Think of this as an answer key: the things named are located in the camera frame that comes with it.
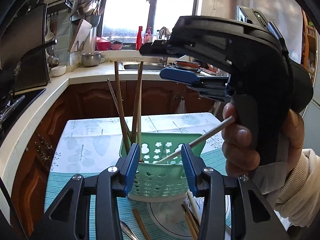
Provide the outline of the white knit sleeve forearm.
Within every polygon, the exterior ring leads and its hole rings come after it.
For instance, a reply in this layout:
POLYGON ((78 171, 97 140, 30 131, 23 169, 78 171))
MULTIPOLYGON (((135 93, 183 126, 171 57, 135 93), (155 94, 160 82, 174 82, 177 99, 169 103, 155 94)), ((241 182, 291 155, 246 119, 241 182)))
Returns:
POLYGON ((288 178, 281 168, 284 162, 264 165, 253 176, 253 183, 267 194, 271 207, 294 226, 310 227, 319 212, 319 156, 310 148, 288 178))

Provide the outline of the person right hand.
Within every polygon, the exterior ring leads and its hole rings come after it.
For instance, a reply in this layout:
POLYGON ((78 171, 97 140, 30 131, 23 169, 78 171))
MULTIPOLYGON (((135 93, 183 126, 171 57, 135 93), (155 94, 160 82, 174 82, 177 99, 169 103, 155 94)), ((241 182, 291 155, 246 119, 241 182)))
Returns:
MULTIPOLYGON (((286 174, 290 174, 300 159, 304 142, 304 121, 293 110, 288 112, 283 124, 283 133, 289 139, 286 174)), ((222 151, 226 158, 226 172, 229 176, 249 175, 250 171, 259 166, 260 155, 250 148, 252 135, 248 128, 233 123, 222 130, 222 137, 224 139, 222 151)))

